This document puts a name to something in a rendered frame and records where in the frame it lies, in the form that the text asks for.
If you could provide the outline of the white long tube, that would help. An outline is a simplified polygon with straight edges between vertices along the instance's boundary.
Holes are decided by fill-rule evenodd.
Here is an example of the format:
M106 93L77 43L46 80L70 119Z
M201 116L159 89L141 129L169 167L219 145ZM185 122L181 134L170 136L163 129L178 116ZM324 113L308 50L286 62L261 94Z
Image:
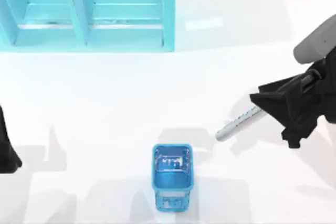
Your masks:
M236 119L227 123L222 129L218 130L215 134L215 138L218 141L222 141L237 129L241 128L246 122L251 121L253 118L259 115L263 115L263 110L258 106L254 106L248 109L246 112L238 116Z

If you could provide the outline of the pale grey rounded box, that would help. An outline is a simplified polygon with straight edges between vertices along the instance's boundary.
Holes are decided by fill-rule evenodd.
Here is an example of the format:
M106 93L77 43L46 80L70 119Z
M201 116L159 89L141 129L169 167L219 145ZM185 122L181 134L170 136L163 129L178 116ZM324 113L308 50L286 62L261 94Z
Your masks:
M321 60L336 47L336 14L326 19L293 49L300 64Z

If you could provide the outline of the blue plastic basket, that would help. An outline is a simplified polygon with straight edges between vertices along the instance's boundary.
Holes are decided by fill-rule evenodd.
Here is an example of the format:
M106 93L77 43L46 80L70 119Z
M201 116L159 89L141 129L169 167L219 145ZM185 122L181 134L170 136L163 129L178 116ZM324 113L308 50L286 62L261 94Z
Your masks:
M185 212L194 188L193 149L189 144L156 144L152 149L151 185L160 212Z

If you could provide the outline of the light blue rack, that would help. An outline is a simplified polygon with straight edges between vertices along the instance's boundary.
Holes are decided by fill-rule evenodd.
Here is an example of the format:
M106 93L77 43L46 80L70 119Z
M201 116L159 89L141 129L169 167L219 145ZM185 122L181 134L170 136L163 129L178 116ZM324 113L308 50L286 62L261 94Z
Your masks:
M175 48L176 0L0 0L0 52Z

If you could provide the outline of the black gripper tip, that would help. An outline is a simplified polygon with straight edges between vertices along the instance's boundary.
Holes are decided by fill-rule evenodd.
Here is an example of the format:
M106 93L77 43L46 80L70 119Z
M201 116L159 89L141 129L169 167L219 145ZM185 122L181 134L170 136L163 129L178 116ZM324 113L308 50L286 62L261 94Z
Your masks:
M22 164L8 137L3 109L0 106L0 174L13 174Z

